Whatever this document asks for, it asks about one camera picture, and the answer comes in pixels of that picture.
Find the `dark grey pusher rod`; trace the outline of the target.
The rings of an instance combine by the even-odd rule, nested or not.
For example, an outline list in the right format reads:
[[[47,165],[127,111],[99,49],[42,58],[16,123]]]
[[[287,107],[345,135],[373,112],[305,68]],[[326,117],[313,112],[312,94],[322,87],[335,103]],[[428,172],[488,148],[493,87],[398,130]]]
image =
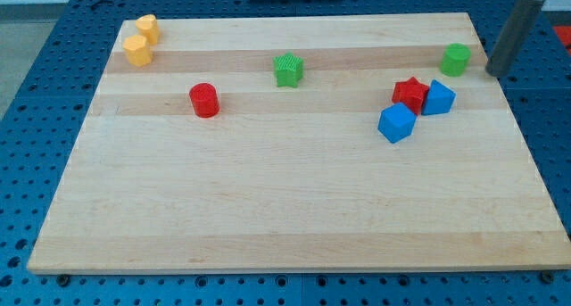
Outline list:
[[[505,77],[539,16],[544,0],[516,0],[485,66],[495,77]]]

